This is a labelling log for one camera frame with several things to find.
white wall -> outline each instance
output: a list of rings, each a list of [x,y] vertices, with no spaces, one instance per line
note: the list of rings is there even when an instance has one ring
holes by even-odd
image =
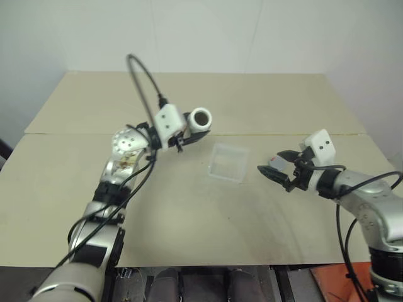
[[[402,0],[18,3],[18,9],[25,11],[23,25],[14,20],[19,10],[5,13],[2,9],[0,14],[8,16],[14,28],[8,31],[2,26],[0,32],[8,33],[11,41],[16,29],[20,38],[32,40],[34,33],[43,37],[43,47],[33,54],[38,65],[48,67],[41,67],[40,78],[56,79],[50,75],[64,67],[125,70],[124,56],[129,52],[138,54],[151,70],[161,72],[324,72],[385,154],[401,150],[402,144],[397,142],[402,136],[395,129],[403,128]],[[38,13],[36,18],[29,15],[32,10]],[[17,57],[25,53],[24,49],[16,51],[20,53]],[[54,62],[50,64],[44,55]],[[13,63],[8,68],[23,67]],[[1,78],[7,77],[4,74],[0,70]],[[16,85],[14,80],[7,86],[10,84],[14,84],[7,98],[11,108],[6,111],[14,108],[14,115],[26,115],[20,121],[25,125],[43,98],[21,110],[29,102],[10,98]],[[15,139],[15,133],[9,137]]]
[[[6,160],[0,156],[0,169],[4,165],[5,162],[6,162]]]
[[[58,42],[34,1],[0,1],[0,137],[11,147],[65,72]]]

gray floor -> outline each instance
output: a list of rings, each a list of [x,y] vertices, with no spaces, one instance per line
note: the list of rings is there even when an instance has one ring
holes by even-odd
[[[281,302],[278,285],[274,271],[268,266],[242,266],[227,267],[228,269],[242,269],[252,274],[259,281],[266,300],[269,302]],[[129,278],[117,277],[113,291],[113,302],[143,302],[143,293],[147,276],[156,276],[165,267],[145,267],[140,271],[134,269]],[[6,302],[28,301],[30,292],[47,276],[50,269],[25,268],[25,267],[0,267],[0,297]],[[312,301],[323,302],[322,296],[317,289],[310,271],[289,272],[290,283],[296,302]],[[191,288],[196,296],[187,297],[185,302],[221,302],[225,293],[220,288],[223,280],[220,276],[197,276],[184,277],[187,288]],[[207,294],[204,289],[211,289]]]

cable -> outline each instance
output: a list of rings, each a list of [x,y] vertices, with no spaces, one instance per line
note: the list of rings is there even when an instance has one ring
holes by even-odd
[[[150,167],[152,161],[149,161],[149,163],[147,165],[145,165],[143,168],[141,168],[140,170],[138,170],[137,172],[134,172],[133,174],[131,174],[130,176],[128,176],[121,184],[119,187],[119,190],[122,190],[122,188],[126,185],[126,183],[130,180],[132,180],[134,177],[136,177],[137,175],[139,175],[141,172],[145,171],[148,167]]]
[[[346,302],[346,300],[340,298],[338,295],[332,293],[331,291],[328,291],[327,293],[330,294],[331,296],[334,296],[337,300],[339,300],[341,302]]]
[[[370,179],[368,179],[366,181],[363,181],[363,182],[361,182],[361,183],[359,183],[359,184],[357,184],[357,185],[355,185],[353,187],[348,188],[347,190],[345,190],[344,192],[339,194],[337,196],[337,199],[340,199],[343,196],[346,196],[347,194],[353,192],[354,190],[357,190],[357,189],[359,189],[359,188],[361,188],[363,186],[366,186],[367,184],[370,184],[371,182],[375,182],[375,181],[378,181],[380,179],[383,179],[385,177],[392,176],[392,175],[398,175],[399,176],[399,178],[390,187],[393,190],[403,180],[403,173],[401,173],[399,171],[392,171],[392,172],[388,172],[388,173],[383,173],[383,174],[380,174],[380,175],[375,176],[373,178],[370,178]],[[351,236],[351,232],[353,231],[353,228],[356,225],[356,223],[357,223],[357,219],[354,219],[353,222],[350,224],[350,227],[348,228],[348,231],[347,231],[345,244],[343,244],[343,238],[341,236],[341,227],[340,227],[340,204],[336,205],[336,226],[337,226],[337,231],[338,231],[338,239],[339,239],[341,253],[343,255],[344,263],[346,264],[349,277],[351,278],[351,281],[353,282],[353,285],[354,285],[354,287],[356,289],[358,297],[360,298],[360,301],[364,302],[365,300],[363,299],[362,295],[368,301],[369,301],[369,299],[368,299],[368,296],[365,293],[365,290],[364,290],[362,284],[360,283],[360,281],[358,280],[358,278],[357,278],[357,276],[355,274],[353,265],[352,265],[352,263],[350,261],[349,254],[348,254],[349,239],[350,239],[350,236]]]
[[[360,280],[358,280],[358,278],[357,278],[357,276],[356,276],[356,274],[355,274],[355,272],[354,272],[353,264],[351,263],[351,261],[350,261],[350,256],[349,256],[349,254],[348,254],[348,242],[349,242],[349,240],[350,240],[351,232],[353,231],[353,228],[354,228],[355,224],[357,223],[357,221],[358,221],[358,220],[355,218],[355,219],[353,220],[353,222],[351,222],[351,224],[350,224],[350,226],[349,226],[349,228],[348,228],[347,235],[346,235],[346,241],[344,242],[344,253],[345,253],[345,255],[346,255],[347,263],[348,263],[348,265],[350,266],[350,268],[351,268],[351,270],[352,270],[352,272],[353,272],[353,274],[354,274],[354,276],[355,276],[355,282],[356,282],[357,286],[359,287],[359,289],[361,290],[361,292],[366,296],[364,287],[362,286],[362,284],[360,283]]]
[[[366,186],[367,184],[370,184],[371,182],[378,181],[378,180],[380,180],[380,179],[383,179],[383,178],[385,178],[385,177],[392,176],[392,175],[398,175],[398,176],[399,176],[399,178],[395,181],[395,183],[390,186],[390,188],[393,190],[393,189],[394,189],[395,187],[397,187],[397,186],[402,182],[402,180],[403,180],[403,173],[401,173],[401,172],[399,172],[399,171],[392,171],[392,172],[388,172],[388,173],[383,173],[383,174],[380,174],[380,175],[375,176],[375,177],[373,177],[373,178],[370,178],[370,179],[368,179],[368,180],[366,180],[366,181],[363,181],[363,182],[361,182],[361,183],[359,183],[359,184],[356,184],[356,185],[353,186],[353,187],[349,187],[347,190],[345,190],[345,191],[343,191],[341,194],[339,194],[336,198],[337,198],[337,199],[340,199],[340,198],[342,198],[343,196],[345,196],[345,195],[347,195],[347,194],[349,194],[349,193],[351,193],[351,192],[353,192],[353,191],[359,189],[360,187]]]
[[[98,211],[92,212],[92,213],[90,213],[90,214],[88,214],[88,215],[86,215],[86,216],[83,216],[83,217],[81,217],[80,219],[78,219],[78,220],[73,224],[73,226],[71,226],[71,228],[70,228],[70,230],[69,230],[69,234],[67,235],[67,243],[70,244],[71,237],[72,237],[72,234],[73,234],[74,229],[76,228],[76,226],[78,226],[81,222],[86,221],[86,220],[88,220],[89,218],[92,218],[93,216],[95,216],[95,214],[98,214],[99,212],[102,212],[102,211],[106,210],[106,209],[109,208],[109,207],[110,207],[110,205],[108,204],[108,205],[106,205],[106,206],[100,208]]]
[[[151,162],[149,162],[147,165],[145,165],[145,166],[144,166],[143,168],[141,168],[140,170],[138,170],[138,171],[134,172],[133,174],[131,174],[130,176],[128,176],[128,177],[120,184],[119,190],[121,190],[121,189],[126,185],[126,183],[127,183],[128,181],[130,181],[131,179],[133,179],[134,177],[136,177],[137,175],[139,175],[140,173],[142,173],[143,171],[145,171],[150,165],[151,165]],[[70,228],[70,230],[69,230],[69,234],[68,234],[68,236],[67,236],[67,242],[70,243],[70,240],[71,240],[72,234],[73,234],[73,232],[74,232],[74,229],[76,228],[76,226],[78,226],[78,224],[80,224],[80,223],[83,222],[83,221],[88,220],[89,218],[92,218],[95,214],[106,210],[106,209],[109,208],[110,206],[111,206],[111,205],[108,204],[108,205],[102,207],[101,209],[99,209],[99,210],[97,210],[97,211],[95,211],[95,212],[92,212],[92,213],[90,213],[90,214],[88,214],[88,215],[86,215],[86,216],[83,216],[83,217],[81,217],[80,219],[78,219],[78,220],[73,224],[73,226]]]
[[[356,283],[356,276],[355,276],[354,269],[352,266],[349,265],[350,263],[347,260],[346,251],[344,249],[343,237],[341,236],[341,227],[340,227],[340,204],[336,205],[336,227],[337,227],[337,231],[338,231],[338,239],[339,239],[339,244],[340,244],[340,249],[341,249],[341,255],[343,256],[344,264],[346,265],[349,277],[351,278],[351,282],[353,282],[354,288],[358,294],[360,301],[365,302],[365,299],[362,296],[360,289]]]
[[[303,168],[306,168],[306,169],[312,170],[312,171],[316,171],[316,170],[323,171],[323,170],[331,170],[331,169],[343,169],[343,170],[346,170],[347,169],[347,167],[345,165],[323,165],[323,166],[320,166],[320,167],[316,167],[314,165],[307,165],[307,164],[303,163],[302,161],[300,161],[298,163],[298,165],[300,167],[303,167]]]
[[[62,266],[63,263],[65,263],[70,257],[72,257],[79,249],[81,249],[91,238],[94,237],[95,234],[99,232],[100,229],[102,229],[108,222],[124,207],[128,202],[133,198],[133,196],[141,189],[141,187],[145,184],[145,182],[148,180],[150,177],[152,171],[154,170],[156,160],[152,161],[150,165],[150,169],[147,172],[147,174],[144,176],[140,184],[130,193],[128,198],[122,202],[102,223],[100,223],[86,238],[81,240],[81,242],[76,245],[70,252],[67,253],[66,256],[63,257],[63,259],[55,266],[55,269]]]
[[[133,54],[128,54],[126,57],[126,61],[127,61],[127,67],[130,71],[130,75],[132,76],[133,82],[137,88],[137,93],[140,96],[141,102],[143,103],[144,109],[147,112],[147,115],[149,116],[151,125],[154,126],[154,115],[152,114],[152,111],[150,109],[149,103],[147,98],[145,97],[145,94],[143,92],[142,86],[140,84],[139,79],[137,78],[136,75],[136,71],[134,70],[134,65],[132,64],[132,60],[134,60],[140,67],[141,69],[145,72],[145,74],[147,75],[147,77],[150,79],[152,85],[154,86],[154,89],[156,90],[159,98],[162,97],[162,93],[160,92],[158,85],[156,83],[156,81],[154,80],[154,78],[152,77],[151,73],[147,70],[147,68],[145,67],[145,65],[141,62],[141,60],[139,58],[137,58],[135,55]]]
[[[136,127],[134,127],[133,125],[131,125],[131,124],[126,124],[126,127],[127,128],[130,128],[130,129],[133,129],[134,131],[136,131],[138,134],[140,134],[142,137],[144,137],[144,139],[149,143],[149,145],[151,146],[151,141],[149,140],[149,138],[148,137],[146,137],[145,135],[144,135],[144,133],[142,133],[139,129],[137,129]]]
[[[141,268],[139,267],[133,267],[133,269],[137,270],[140,274],[141,277],[141,285],[142,285],[142,290],[143,290],[143,298],[144,301],[147,300],[147,298],[145,297],[145,285],[144,285],[144,278],[143,278],[143,274],[141,273]]]

table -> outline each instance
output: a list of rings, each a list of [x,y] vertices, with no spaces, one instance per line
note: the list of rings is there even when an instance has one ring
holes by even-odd
[[[322,74],[156,74],[168,100],[181,110],[203,106],[212,134],[366,133]],[[157,112],[157,97],[144,88]],[[113,134],[146,121],[125,72],[69,72],[26,133]]]

clear plastic box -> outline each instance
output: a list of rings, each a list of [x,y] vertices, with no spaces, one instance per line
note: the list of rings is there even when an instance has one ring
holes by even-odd
[[[247,169],[249,150],[224,143],[216,143],[208,166],[208,175],[241,183]]]

